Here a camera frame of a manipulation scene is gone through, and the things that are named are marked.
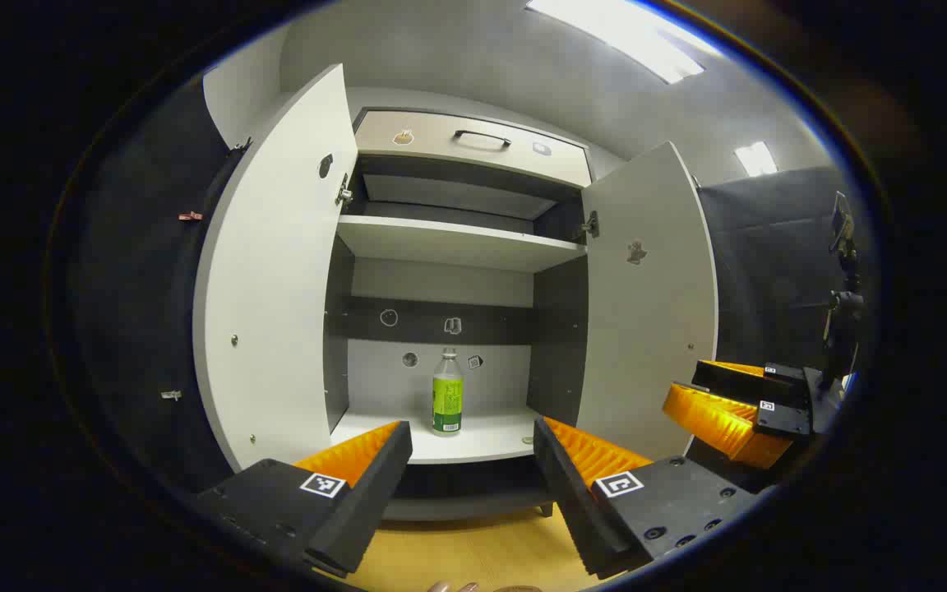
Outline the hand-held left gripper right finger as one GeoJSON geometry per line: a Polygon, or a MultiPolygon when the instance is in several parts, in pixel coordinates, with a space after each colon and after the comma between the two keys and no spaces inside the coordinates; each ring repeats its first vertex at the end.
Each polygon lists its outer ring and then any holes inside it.
{"type": "Polygon", "coordinates": [[[681,556],[760,500],[683,455],[649,461],[546,416],[534,420],[533,447],[584,569],[599,580],[681,556]]]}

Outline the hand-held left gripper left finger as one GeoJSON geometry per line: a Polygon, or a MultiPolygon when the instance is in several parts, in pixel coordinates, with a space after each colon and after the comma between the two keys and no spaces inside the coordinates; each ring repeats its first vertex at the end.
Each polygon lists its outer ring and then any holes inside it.
{"type": "Polygon", "coordinates": [[[196,496],[196,510],[289,571],[356,572],[413,452],[409,421],[385,423],[296,464],[260,460],[196,496]]]}

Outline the white cabinet door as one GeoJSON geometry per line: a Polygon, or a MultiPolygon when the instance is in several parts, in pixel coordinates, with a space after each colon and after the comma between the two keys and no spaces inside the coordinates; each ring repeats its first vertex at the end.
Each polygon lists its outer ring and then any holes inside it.
{"type": "Polygon", "coordinates": [[[713,244],[698,190],[666,141],[582,192],[598,219],[587,243],[589,319],[576,427],[651,460],[686,450],[664,412],[718,345],[713,244]]]}
{"type": "Polygon", "coordinates": [[[357,156],[344,67],[332,64],[255,135],[208,224],[192,344],[206,418],[234,472],[330,443],[326,284],[357,156]]]}

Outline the clear bottle with green label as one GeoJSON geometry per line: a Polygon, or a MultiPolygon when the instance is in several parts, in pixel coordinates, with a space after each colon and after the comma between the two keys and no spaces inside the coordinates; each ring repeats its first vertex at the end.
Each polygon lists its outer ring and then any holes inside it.
{"type": "Polygon", "coordinates": [[[432,374],[431,428],[437,436],[455,436],[462,428],[464,378],[457,349],[446,346],[432,374]]]}

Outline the white and grey cabinet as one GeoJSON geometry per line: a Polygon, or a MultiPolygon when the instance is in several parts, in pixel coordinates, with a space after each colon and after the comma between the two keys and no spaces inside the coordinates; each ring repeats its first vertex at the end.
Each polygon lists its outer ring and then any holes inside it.
{"type": "MultiPolygon", "coordinates": [[[[355,90],[353,129],[372,106],[516,123],[589,147],[496,109],[409,91],[355,90]]],[[[583,188],[471,164],[358,152],[342,216],[418,219],[587,246],[583,188]]],[[[409,421],[413,453],[387,520],[440,521],[536,509],[552,499],[531,451],[534,420],[578,416],[589,319],[589,259],[529,274],[361,258],[335,235],[327,280],[326,405],[339,443],[409,421]],[[431,428],[432,374],[457,349],[462,428],[431,428]]]]}

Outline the white cabinet shelf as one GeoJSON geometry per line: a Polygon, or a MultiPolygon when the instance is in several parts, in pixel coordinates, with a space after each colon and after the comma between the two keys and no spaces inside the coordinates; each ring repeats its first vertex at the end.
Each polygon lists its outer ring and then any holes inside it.
{"type": "Polygon", "coordinates": [[[534,274],[586,255],[571,241],[418,219],[339,217],[337,233],[361,258],[534,274]]]}

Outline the beige cabinet drawer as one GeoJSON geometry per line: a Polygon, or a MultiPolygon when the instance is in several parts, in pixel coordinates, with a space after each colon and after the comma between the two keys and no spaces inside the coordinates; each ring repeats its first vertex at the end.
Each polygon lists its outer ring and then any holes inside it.
{"type": "Polygon", "coordinates": [[[371,156],[404,156],[450,161],[540,178],[549,183],[588,187],[594,180],[586,147],[531,127],[459,113],[372,106],[354,121],[358,151],[371,156]],[[511,139],[501,150],[495,140],[452,138],[457,130],[489,132],[511,139]]]}

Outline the black backdrop cloth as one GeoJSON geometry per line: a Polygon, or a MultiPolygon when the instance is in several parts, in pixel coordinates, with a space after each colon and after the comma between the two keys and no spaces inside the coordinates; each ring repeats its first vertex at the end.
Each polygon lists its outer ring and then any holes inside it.
{"type": "Polygon", "coordinates": [[[718,284],[718,360],[825,367],[830,294],[843,282],[830,222],[846,191],[844,176],[823,166],[699,188],[718,284]]]}
{"type": "Polygon", "coordinates": [[[201,404],[192,315],[208,224],[241,156],[201,83],[173,91],[99,165],[68,271],[103,412],[142,467],[183,496],[232,474],[201,404]],[[203,220],[178,220],[190,210],[203,220]],[[162,400],[170,390],[181,400],[162,400]]]}

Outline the small ceiling light panel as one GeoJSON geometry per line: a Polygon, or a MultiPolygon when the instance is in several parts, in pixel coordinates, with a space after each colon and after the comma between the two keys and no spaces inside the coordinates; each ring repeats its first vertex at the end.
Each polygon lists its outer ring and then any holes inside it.
{"type": "Polygon", "coordinates": [[[774,160],[769,147],[762,140],[753,142],[751,145],[736,147],[733,154],[749,178],[778,172],[777,161],[774,160]]]}

